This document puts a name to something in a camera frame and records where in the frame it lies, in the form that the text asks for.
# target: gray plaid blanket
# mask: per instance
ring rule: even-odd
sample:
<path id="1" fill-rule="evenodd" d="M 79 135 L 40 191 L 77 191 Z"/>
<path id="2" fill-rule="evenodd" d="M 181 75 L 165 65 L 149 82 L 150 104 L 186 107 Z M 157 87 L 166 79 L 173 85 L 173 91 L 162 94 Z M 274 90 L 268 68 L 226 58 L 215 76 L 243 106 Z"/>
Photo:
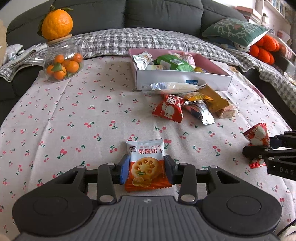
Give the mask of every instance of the gray plaid blanket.
<path id="1" fill-rule="evenodd" d="M 235 49 L 227 49 L 243 65 L 243 70 L 247 71 L 256 68 L 260 73 L 260 79 L 270 83 L 277 91 L 279 96 L 296 115 L 296 86 L 286 77 L 280 74 L 274 67 L 254 58 L 248 53 Z"/>
<path id="2" fill-rule="evenodd" d="M 129 55 L 130 48 L 156 48 L 169 50 L 182 50 L 195 52 L 204 57 L 230 65 L 241 67 L 244 71 L 257 67 L 261 73 L 260 78 L 270 82 L 285 103 L 296 114 L 295 87 L 271 66 L 266 66 L 249 54 L 236 50 L 221 49 L 220 47 L 203 41 L 195 36 L 172 32 L 161 31 L 152 28 L 121 28 L 96 31 L 87 34 L 80 34 L 75 37 L 82 37 L 88 41 L 89 50 L 87 58 L 103 55 Z M 86 46 L 82 40 L 74 40 L 82 50 L 86 51 Z M 0 68 L 0 76 L 11 82 L 14 75 L 24 66 L 34 65 L 35 57 L 43 57 L 46 49 L 36 53 L 34 56 L 25 59 L 22 65 L 11 68 L 5 65 Z"/>

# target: plush toy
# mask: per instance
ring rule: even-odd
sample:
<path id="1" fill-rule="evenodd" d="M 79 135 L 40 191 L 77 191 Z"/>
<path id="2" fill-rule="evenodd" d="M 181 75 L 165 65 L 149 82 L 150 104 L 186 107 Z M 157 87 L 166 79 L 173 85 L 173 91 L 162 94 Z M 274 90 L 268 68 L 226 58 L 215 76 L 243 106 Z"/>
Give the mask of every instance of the plush toy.
<path id="1" fill-rule="evenodd" d="M 265 35 L 262 39 L 250 47 L 249 54 L 264 63 L 273 65 L 274 57 L 270 52 L 277 52 L 279 50 L 280 45 L 278 41 L 269 35 Z"/>

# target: cartoon character logo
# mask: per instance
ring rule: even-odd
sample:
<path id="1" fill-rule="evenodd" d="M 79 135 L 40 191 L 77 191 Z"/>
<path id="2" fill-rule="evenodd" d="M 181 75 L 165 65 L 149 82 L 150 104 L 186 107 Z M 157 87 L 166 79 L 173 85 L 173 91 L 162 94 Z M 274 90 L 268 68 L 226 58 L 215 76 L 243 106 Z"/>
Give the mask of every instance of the cartoon character logo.
<path id="1" fill-rule="evenodd" d="M 254 138 L 250 140 L 250 144 L 254 146 L 264 145 L 265 136 L 265 130 L 261 126 L 258 126 L 254 130 Z"/>
<path id="2" fill-rule="evenodd" d="M 170 119 L 173 118 L 172 115 L 175 113 L 175 110 L 172 105 L 170 105 L 170 104 L 166 105 L 166 103 L 163 102 L 161 110 L 164 111 L 165 117 L 170 118 Z"/>

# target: snack box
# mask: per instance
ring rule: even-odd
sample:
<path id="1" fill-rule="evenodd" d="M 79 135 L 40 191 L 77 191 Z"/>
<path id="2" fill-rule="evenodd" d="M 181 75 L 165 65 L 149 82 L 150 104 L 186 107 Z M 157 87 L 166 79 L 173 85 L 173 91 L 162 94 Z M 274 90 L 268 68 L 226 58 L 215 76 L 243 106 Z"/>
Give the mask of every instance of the snack box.
<path id="1" fill-rule="evenodd" d="M 138 49 L 132 48 L 129 50 L 131 59 L 133 55 L 138 55 L 144 51 L 149 52 L 153 60 L 158 56 L 171 53 L 182 54 L 183 51 L 178 50 L 165 50 L 165 49 Z M 197 81 L 197 85 L 208 84 L 215 91 L 227 91 L 232 76 L 227 74 L 219 66 L 215 65 L 209 59 L 203 57 L 200 54 L 192 53 L 195 64 L 197 67 L 205 69 L 210 73 L 200 72 L 187 72 L 187 71 L 176 71 L 176 70 L 139 70 L 132 60 L 131 70 L 135 79 L 136 90 L 142 90 L 143 87 L 152 83 L 158 82 L 175 82 L 175 83 L 192 83 L 191 81 Z"/>

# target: white tablecloth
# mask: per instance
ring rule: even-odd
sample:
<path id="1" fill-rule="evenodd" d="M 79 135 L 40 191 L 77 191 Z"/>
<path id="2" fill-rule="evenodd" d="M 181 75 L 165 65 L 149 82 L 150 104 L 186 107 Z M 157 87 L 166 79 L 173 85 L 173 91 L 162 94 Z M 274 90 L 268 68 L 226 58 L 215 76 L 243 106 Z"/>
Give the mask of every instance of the white tablecloth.
<path id="1" fill-rule="evenodd" d="M 47 82 L 43 72 L 15 105 L 0 129 L 0 233 L 18 234 L 11 209 L 16 199 L 77 165 L 96 169 L 118 162 L 126 154 L 126 139 L 163 138 L 166 154 L 176 162 L 202 169 L 217 165 L 275 196 L 282 205 L 282 229 L 295 219 L 296 185 L 250 169 L 242 149 L 242 133 L 266 122 L 270 136 L 289 130 L 284 120 L 239 73 L 233 75 L 225 97 L 239 107 L 239 115 L 203 125 L 184 111 L 181 124 L 152 115 L 160 96 L 135 92 L 130 58 L 109 56 L 85 61 L 84 69 L 70 81 Z M 115 186 L 117 195 L 127 194 Z M 198 185 L 199 198 L 205 193 Z M 176 195 L 176 187 L 132 193 Z M 96 197 L 95 185 L 89 196 Z"/>

